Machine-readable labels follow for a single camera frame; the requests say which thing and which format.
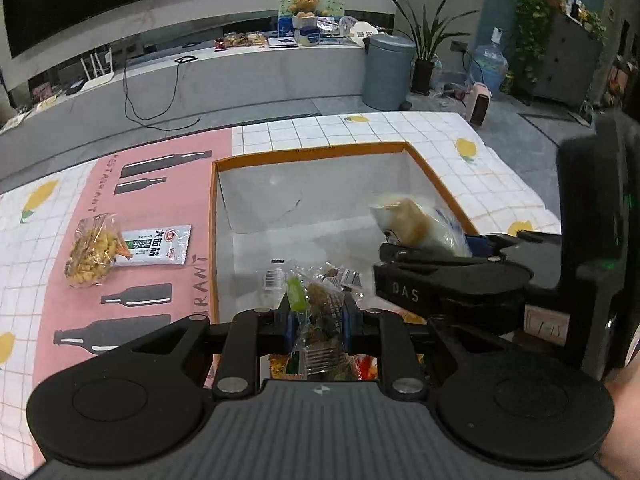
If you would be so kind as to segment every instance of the gray trash can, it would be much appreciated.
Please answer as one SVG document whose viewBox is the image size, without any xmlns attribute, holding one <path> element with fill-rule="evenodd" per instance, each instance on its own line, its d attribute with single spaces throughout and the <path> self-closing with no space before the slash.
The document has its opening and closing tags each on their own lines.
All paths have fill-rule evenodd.
<svg viewBox="0 0 640 480">
<path fill-rule="evenodd" d="M 414 42 L 407 38 L 376 34 L 369 40 L 362 101 L 390 112 L 406 100 L 411 80 Z"/>
</svg>

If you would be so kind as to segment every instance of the ribbed gray panel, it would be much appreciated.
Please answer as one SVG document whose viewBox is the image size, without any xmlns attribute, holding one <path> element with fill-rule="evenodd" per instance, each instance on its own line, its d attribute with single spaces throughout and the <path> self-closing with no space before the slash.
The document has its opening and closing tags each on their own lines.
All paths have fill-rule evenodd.
<svg viewBox="0 0 640 480">
<path fill-rule="evenodd" d="M 269 381 L 264 391 L 251 400 L 218 406 L 193 440 L 159 460 L 111 471 L 83 470 L 52 462 L 31 478 L 604 480 L 612 477 L 593 462 L 545 472 L 514 471 L 483 462 L 449 441 L 424 406 L 391 400 L 374 383 Z"/>
</svg>

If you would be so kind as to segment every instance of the box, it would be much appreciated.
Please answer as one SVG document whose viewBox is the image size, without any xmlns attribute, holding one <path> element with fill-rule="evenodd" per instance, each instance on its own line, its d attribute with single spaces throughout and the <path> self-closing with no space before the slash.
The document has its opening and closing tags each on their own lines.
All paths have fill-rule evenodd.
<svg viewBox="0 0 640 480">
<path fill-rule="evenodd" d="M 427 198 L 451 211 L 465 232 L 478 233 L 406 142 L 255 153 L 215 162 L 209 222 L 212 321 L 229 322 L 238 312 L 260 306 L 261 277 L 272 258 L 357 270 L 372 292 L 372 266 L 385 236 L 369 205 L 389 193 Z"/>
</svg>

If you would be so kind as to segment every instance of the teddy bear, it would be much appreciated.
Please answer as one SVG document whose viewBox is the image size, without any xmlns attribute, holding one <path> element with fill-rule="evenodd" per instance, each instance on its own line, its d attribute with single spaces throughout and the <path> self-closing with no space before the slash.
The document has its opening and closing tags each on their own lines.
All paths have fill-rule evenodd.
<svg viewBox="0 0 640 480">
<path fill-rule="evenodd" d="M 295 15 L 297 18 L 309 18 L 315 16 L 317 13 L 317 7 L 320 4 L 320 0 L 295 0 L 296 2 L 289 6 L 289 12 Z M 328 13 L 323 10 L 320 13 L 322 16 L 326 16 Z"/>
</svg>

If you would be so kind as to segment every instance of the cabinet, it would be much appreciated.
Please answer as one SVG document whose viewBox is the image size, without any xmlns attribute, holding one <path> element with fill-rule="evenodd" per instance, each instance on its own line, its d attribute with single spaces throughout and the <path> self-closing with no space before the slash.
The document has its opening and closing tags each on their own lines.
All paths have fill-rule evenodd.
<svg viewBox="0 0 640 480">
<path fill-rule="evenodd" d="M 602 44 L 565 14 L 556 13 L 546 56 L 532 95 L 579 108 L 584 101 Z"/>
</svg>

